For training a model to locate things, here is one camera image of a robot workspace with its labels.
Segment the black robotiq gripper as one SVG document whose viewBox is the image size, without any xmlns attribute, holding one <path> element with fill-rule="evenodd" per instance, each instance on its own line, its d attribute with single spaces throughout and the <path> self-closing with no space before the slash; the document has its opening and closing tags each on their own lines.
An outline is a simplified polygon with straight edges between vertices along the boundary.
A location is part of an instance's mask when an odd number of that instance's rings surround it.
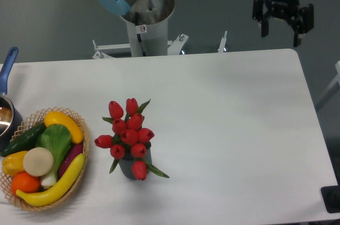
<svg viewBox="0 0 340 225">
<path fill-rule="evenodd" d="M 287 20 L 294 32 L 293 47 L 314 28 L 314 5 L 299 6 L 299 0 L 253 0 L 252 18 L 261 25 L 261 36 L 269 34 L 271 17 Z"/>
</svg>

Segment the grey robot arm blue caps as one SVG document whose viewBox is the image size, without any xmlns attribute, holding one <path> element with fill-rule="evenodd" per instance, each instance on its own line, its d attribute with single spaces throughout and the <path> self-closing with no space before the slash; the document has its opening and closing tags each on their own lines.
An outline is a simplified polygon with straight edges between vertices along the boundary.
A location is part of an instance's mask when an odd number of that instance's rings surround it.
<svg viewBox="0 0 340 225">
<path fill-rule="evenodd" d="M 98 0 L 107 11 L 119 15 L 133 26 L 149 27 L 163 23 L 172 15 L 175 0 Z M 269 34 L 269 20 L 285 21 L 294 31 L 293 46 L 301 43 L 300 36 L 314 27 L 314 7 L 301 6 L 299 0 L 253 0 L 252 18 L 261 25 L 261 35 Z"/>
</svg>

